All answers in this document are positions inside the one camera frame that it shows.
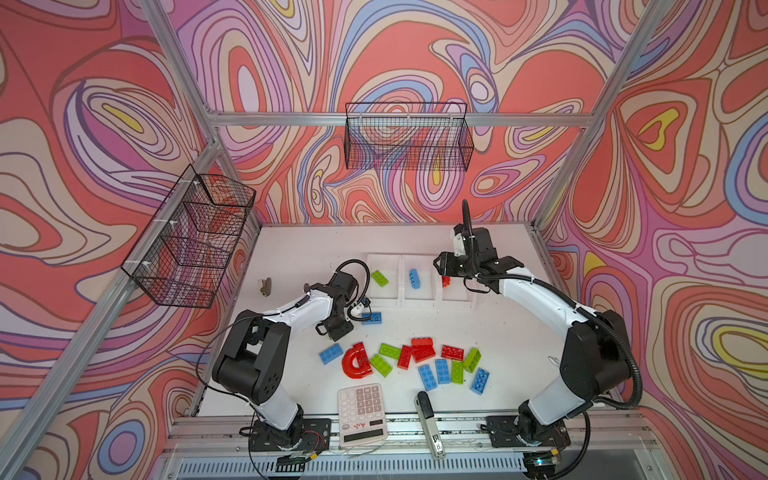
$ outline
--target vent grille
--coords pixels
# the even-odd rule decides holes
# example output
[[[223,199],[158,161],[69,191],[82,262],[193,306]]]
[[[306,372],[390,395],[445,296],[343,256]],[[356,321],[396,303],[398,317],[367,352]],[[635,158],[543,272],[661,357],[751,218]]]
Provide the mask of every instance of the vent grille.
[[[277,457],[254,457],[257,468],[270,477],[295,476],[277,472]],[[341,475],[397,475],[445,473],[525,472],[523,454],[518,452],[454,453],[435,461],[429,454],[369,455],[349,458],[346,455],[321,455],[306,464],[303,477]],[[247,457],[185,458],[177,478],[252,478],[253,466]]]

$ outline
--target blue building block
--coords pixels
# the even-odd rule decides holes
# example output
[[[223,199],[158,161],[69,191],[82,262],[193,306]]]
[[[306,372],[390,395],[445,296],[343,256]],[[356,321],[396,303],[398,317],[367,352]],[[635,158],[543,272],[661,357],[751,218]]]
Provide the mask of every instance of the blue building block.
[[[323,365],[328,365],[341,355],[344,355],[344,351],[341,350],[341,346],[338,343],[334,343],[330,348],[320,352],[320,359],[323,361]]]
[[[435,376],[432,374],[432,369],[429,365],[422,365],[419,367],[419,375],[422,376],[422,382],[424,382],[424,390],[434,390],[437,388],[437,382]]]
[[[437,383],[442,385],[443,383],[451,382],[451,371],[448,368],[448,360],[435,360],[435,369],[437,370]]]
[[[472,383],[472,386],[469,387],[469,389],[478,395],[482,395],[482,393],[485,391],[485,384],[488,382],[489,375],[490,373],[486,372],[485,370],[478,369],[478,372],[475,375],[475,381]]]
[[[376,325],[381,324],[382,322],[382,314],[379,312],[373,312],[373,315],[371,316],[369,313],[364,313],[362,315],[362,324],[363,325]]]
[[[419,282],[419,272],[417,272],[415,268],[412,268],[408,275],[411,277],[411,286],[413,289],[418,290],[421,288],[422,283]]]

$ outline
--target green building block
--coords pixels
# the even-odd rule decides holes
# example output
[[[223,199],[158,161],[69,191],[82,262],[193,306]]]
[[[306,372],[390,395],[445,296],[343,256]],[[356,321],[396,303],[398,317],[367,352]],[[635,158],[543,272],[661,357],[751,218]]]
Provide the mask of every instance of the green building block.
[[[478,368],[478,363],[480,363],[481,358],[482,355],[480,355],[480,350],[475,348],[469,350],[467,360],[464,360],[464,370],[470,373],[474,373],[475,369]]]
[[[371,366],[378,370],[384,378],[392,371],[392,367],[378,354],[371,358]]]
[[[464,362],[453,361],[453,370],[451,371],[451,382],[464,384]]]
[[[390,359],[395,359],[395,361],[400,360],[400,349],[391,345],[387,345],[386,343],[382,343],[381,347],[379,348],[379,353],[388,356]]]
[[[385,286],[387,283],[389,283],[389,280],[387,280],[386,277],[383,276],[382,273],[378,270],[371,273],[371,278],[373,278],[376,283],[379,284],[379,286]]]

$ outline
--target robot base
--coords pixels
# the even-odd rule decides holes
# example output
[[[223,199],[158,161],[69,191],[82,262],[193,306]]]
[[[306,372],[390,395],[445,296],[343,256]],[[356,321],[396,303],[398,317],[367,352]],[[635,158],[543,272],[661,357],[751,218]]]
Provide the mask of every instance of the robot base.
[[[306,433],[308,430],[317,432],[318,435],[323,437],[325,443],[321,442],[317,435]],[[251,452],[285,452],[293,450],[296,452],[314,451],[315,453],[320,453],[323,450],[327,450],[330,444],[331,419],[301,419],[300,432],[305,433],[299,437],[299,444],[296,448],[291,448],[293,443],[291,443],[291,440],[284,431],[278,430],[264,422],[258,422],[248,438],[248,449]]]
[[[504,447],[528,447],[525,442],[520,440],[517,434],[511,434],[506,432],[513,432],[515,430],[515,420],[517,415],[493,415],[485,417],[485,421],[488,423],[484,428],[488,432],[488,436],[491,437],[491,446],[495,449]],[[568,436],[568,430],[565,428],[565,423],[560,420],[554,423],[552,428],[548,428],[548,436],[541,440],[541,447],[555,447],[558,450],[562,450],[571,444],[571,437]]]

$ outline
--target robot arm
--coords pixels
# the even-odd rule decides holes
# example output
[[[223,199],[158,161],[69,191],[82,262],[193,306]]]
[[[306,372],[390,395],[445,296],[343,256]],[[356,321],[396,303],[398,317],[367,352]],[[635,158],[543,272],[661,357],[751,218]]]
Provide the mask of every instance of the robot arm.
[[[472,229],[464,201],[464,223],[454,228],[454,252],[443,252],[435,268],[443,276],[475,279],[520,303],[549,325],[564,341],[560,376],[518,407],[518,437],[535,444],[550,436],[564,418],[573,418],[594,400],[630,409],[642,395],[642,380],[629,348],[624,319],[613,311],[599,313],[576,303],[552,285],[537,279],[512,257],[498,258],[485,228]],[[629,402],[598,397],[623,381],[633,379]]]
[[[351,261],[363,264],[359,260]],[[355,277],[340,271],[351,261],[339,266],[328,283],[305,287],[303,296],[276,309],[275,313],[240,312],[214,363],[213,380],[248,398],[279,445],[298,442],[303,418],[301,406],[280,386],[291,332],[315,326],[318,334],[337,341],[352,331],[353,325],[346,319],[344,309],[360,302],[367,282],[355,299],[358,289]],[[248,350],[248,345],[260,346],[258,353]]]

